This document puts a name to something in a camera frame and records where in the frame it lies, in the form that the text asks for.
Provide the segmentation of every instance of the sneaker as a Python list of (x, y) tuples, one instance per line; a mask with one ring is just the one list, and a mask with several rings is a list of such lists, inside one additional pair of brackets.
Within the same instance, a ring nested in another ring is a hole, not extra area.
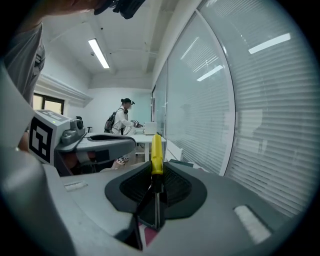
[(124, 161), (124, 162), (128, 162), (128, 161), (129, 161), (129, 158), (128, 158), (128, 157), (120, 157), (119, 159), (121, 159), (121, 160)]
[(121, 165), (121, 166), (123, 166), (123, 165), (126, 164), (125, 161), (121, 160), (121, 158), (117, 159), (117, 160), (116, 160), (116, 163), (117, 163), (118, 165)]

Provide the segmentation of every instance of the camera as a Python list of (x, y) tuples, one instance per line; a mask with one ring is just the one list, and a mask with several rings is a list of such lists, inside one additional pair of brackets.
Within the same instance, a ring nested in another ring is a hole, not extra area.
[(114, 13), (120, 13), (126, 20), (131, 19), (145, 0), (107, 0), (103, 6), (94, 10), (94, 15), (103, 13), (108, 8), (113, 8)]

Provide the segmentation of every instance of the table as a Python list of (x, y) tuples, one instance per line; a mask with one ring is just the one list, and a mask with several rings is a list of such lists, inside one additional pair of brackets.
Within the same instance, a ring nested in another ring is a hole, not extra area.
[[(148, 162), (150, 144), (152, 143), (152, 139), (154, 135), (132, 134), (132, 135), (129, 135), (129, 137), (133, 138), (136, 143), (144, 143), (144, 161)], [(161, 137), (161, 142), (162, 142), (162, 152), (164, 152), (166, 140), (163, 137)]]

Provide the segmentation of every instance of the window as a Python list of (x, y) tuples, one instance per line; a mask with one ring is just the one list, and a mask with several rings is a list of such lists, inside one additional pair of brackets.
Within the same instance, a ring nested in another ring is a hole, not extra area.
[(234, 92), (222, 49), (199, 15), (167, 60), (166, 101), (166, 139), (184, 150), (184, 161), (224, 173), (235, 128)]
[(151, 116), (151, 93), (150, 91), (137, 91), (132, 93), (130, 96), (135, 104), (132, 106), (132, 110), (129, 112), (130, 120), (137, 120), (140, 124), (144, 124), (145, 122), (150, 122)]
[(64, 114), (65, 101), (59, 98), (53, 98), (46, 95), (33, 94), (33, 109), (34, 110), (51, 110), (61, 115)]
[(165, 120), (166, 120), (166, 101), (167, 101), (167, 64), (162, 68), (162, 71), (155, 83), (153, 91), (154, 98), (154, 115), (153, 118), (157, 124), (157, 132), (161, 136), (165, 136)]
[(304, 36), (272, 1), (207, 1), (200, 12), (229, 63), (238, 114), (226, 176), (291, 217), (318, 185), (319, 71)]

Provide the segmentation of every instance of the gray sleeve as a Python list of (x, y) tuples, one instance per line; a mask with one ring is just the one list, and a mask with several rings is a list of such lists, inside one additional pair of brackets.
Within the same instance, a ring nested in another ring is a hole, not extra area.
[(30, 31), (17, 34), (4, 56), (9, 76), (30, 105), (33, 103), (35, 85), (45, 61), (42, 32), (42, 24), (39, 24)]

